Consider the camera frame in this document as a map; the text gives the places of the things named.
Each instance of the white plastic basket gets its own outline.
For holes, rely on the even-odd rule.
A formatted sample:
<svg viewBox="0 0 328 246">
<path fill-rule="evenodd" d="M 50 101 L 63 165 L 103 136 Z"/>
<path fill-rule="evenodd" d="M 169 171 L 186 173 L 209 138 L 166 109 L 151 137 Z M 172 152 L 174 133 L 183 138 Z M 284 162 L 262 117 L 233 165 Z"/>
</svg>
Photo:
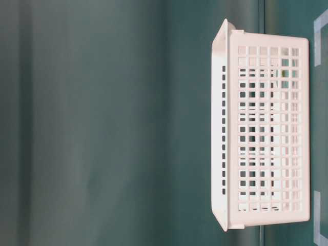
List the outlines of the white plastic basket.
<svg viewBox="0 0 328 246">
<path fill-rule="evenodd" d="M 223 230 L 309 220 L 308 40 L 224 20 L 211 93 L 212 211 Z"/>
</svg>

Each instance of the teal wall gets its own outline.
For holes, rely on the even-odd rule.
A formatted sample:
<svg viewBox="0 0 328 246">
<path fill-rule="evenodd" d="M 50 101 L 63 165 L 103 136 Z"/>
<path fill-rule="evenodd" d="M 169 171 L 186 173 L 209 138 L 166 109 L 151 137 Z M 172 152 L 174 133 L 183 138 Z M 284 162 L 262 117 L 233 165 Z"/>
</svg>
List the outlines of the teal wall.
<svg viewBox="0 0 328 246">
<path fill-rule="evenodd" d="M 210 205 L 211 42 L 225 17 L 257 32 L 258 0 L 0 13 L 1 245 L 258 243 Z"/>
<path fill-rule="evenodd" d="M 265 227 L 265 246 L 315 245 L 313 243 L 313 191 L 321 192 L 321 234 L 328 238 L 328 25 L 321 29 L 321 65 L 314 67 L 313 21 L 328 8 L 325 0 L 266 0 L 265 32 L 306 37 L 310 41 L 310 152 L 311 220 Z"/>
</svg>

